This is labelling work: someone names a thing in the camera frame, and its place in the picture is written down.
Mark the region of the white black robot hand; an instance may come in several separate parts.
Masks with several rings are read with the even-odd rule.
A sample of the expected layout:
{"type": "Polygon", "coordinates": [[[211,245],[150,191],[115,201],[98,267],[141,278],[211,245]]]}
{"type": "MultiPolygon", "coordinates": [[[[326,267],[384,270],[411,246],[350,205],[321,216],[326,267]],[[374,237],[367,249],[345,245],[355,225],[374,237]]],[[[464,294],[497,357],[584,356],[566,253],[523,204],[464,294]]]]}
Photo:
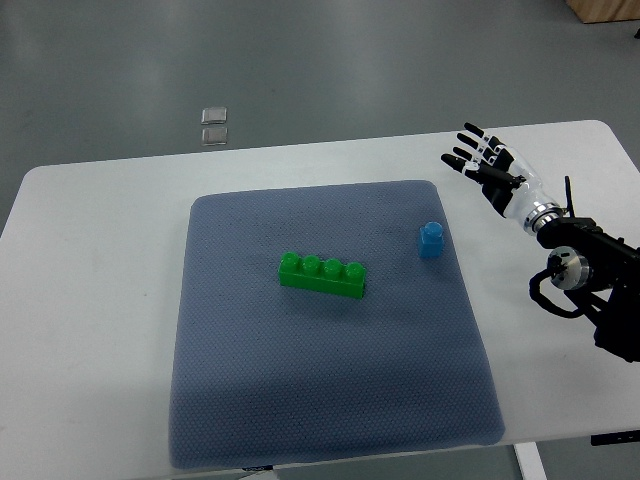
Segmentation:
{"type": "Polygon", "coordinates": [[[543,189],[539,175],[515,149],[474,124],[456,134],[459,144],[441,160],[481,186],[481,192],[503,218],[536,234],[563,216],[562,207],[543,189]]]}

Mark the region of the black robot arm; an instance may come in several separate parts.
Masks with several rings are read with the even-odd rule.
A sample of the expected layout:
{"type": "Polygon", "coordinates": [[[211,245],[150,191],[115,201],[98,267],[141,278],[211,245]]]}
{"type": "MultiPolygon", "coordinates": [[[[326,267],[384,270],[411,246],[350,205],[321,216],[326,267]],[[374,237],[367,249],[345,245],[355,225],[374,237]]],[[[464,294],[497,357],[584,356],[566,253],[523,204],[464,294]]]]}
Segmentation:
{"type": "Polygon", "coordinates": [[[595,346],[629,363],[639,360],[639,250],[575,215],[571,182],[567,207],[536,222],[536,239],[550,251],[545,269],[529,281],[529,296],[566,319],[587,317],[595,346]]]}

